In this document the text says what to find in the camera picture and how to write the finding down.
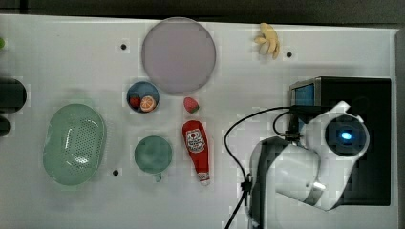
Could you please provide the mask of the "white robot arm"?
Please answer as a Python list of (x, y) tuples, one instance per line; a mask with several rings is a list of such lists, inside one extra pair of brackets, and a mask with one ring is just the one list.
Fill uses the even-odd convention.
[(248, 229), (275, 225), (276, 194), (323, 211), (335, 207), (371, 141), (363, 119), (349, 109), (340, 101), (304, 124), (295, 140), (273, 136), (255, 146), (249, 161)]

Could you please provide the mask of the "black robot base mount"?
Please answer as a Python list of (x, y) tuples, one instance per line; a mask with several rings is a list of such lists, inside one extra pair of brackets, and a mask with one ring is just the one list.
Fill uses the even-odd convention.
[(27, 90), (17, 79), (2, 77), (0, 79), (0, 136), (3, 137), (11, 130), (10, 122), (5, 115), (20, 111), (27, 101)]

